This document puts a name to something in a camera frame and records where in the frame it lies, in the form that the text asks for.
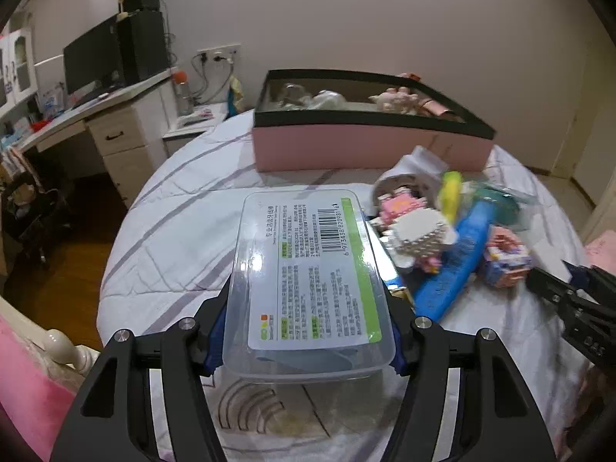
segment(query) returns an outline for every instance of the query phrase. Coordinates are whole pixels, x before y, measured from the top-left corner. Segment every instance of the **yellow toy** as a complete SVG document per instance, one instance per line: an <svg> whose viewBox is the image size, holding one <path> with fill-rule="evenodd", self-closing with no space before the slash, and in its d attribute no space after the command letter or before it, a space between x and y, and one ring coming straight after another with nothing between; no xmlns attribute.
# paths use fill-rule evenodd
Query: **yellow toy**
<svg viewBox="0 0 616 462"><path fill-rule="evenodd" d="M439 207L449 224L455 225L460 207L462 175L459 172L447 172L443 175L443 186L439 191Z"/></svg>

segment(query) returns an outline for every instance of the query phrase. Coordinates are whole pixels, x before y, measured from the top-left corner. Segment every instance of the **baseboard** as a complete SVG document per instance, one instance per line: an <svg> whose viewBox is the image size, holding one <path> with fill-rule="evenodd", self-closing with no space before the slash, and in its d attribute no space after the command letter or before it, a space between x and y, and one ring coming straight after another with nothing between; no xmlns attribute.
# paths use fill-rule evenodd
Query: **baseboard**
<svg viewBox="0 0 616 462"><path fill-rule="evenodd" d="M549 176L549 170L538 169L537 167L526 167L536 176Z"/></svg>
<svg viewBox="0 0 616 462"><path fill-rule="evenodd" d="M588 195L588 193L586 191L584 191L584 188L582 186L580 186L580 183L577 182L577 180L575 180L575 177L571 177L571 179L569 179L571 181L571 183L577 188L578 191L580 191L580 194L582 196L584 196L584 199L588 202L588 204L593 208L593 210L595 208L597 208L596 203L593 201L593 199Z"/></svg>

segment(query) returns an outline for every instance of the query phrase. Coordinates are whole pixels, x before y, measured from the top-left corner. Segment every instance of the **white cabinet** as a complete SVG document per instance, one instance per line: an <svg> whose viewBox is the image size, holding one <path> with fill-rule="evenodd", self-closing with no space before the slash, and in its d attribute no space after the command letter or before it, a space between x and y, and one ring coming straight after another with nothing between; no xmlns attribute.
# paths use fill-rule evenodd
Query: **white cabinet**
<svg viewBox="0 0 616 462"><path fill-rule="evenodd" d="M86 122L127 208L167 158L161 134L169 131L169 122L161 92L168 88L169 83Z"/></svg>
<svg viewBox="0 0 616 462"><path fill-rule="evenodd" d="M20 29L12 32L9 38L13 95L15 96L15 104L19 104L36 93L32 32L29 29Z"/></svg>
<svg viewBox="0 0 616 462"><path fill-rule="evenodd" d="M0 118L15 106L9 72L9 50L10 37L3 36L0 38Z"/></svg>
<svg viewBox="0 0 616 462"><path fill-rule="evenodd" d="M0 118L36 93L32 32L20 29L0 38Z"/></svg>
<svg viewBox="0 0 616 462"><path fill-rule="evenodd" d="M104 156L103 161L113 184L130 208L141 189L156 170L145 147Z"/></svg>

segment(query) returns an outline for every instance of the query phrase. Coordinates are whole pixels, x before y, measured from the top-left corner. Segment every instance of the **container label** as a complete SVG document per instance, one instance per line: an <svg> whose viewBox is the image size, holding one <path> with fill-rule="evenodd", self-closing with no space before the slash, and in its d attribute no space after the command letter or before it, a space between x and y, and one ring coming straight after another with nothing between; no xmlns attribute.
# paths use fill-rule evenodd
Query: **container label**
<svg viewBox="0 0 616 462"><path fill-rule="evenodd" d="M261 253L250 266L251 349L323 349L381 340L358 212L349 198L264 204L255 237Z"/></svg>

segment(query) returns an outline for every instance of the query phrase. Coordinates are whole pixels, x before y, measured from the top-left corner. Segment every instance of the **pink pillow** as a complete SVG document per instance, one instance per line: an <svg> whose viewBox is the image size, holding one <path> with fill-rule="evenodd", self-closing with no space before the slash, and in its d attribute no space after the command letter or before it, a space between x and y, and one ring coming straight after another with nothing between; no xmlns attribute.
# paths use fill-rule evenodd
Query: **pink pillow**
<svg viewBox="0 0 616 462"><path fill-rule="evenodd" d="M0 317L0 403L41 460L51 456L75 394L53 382Z"/></svg>

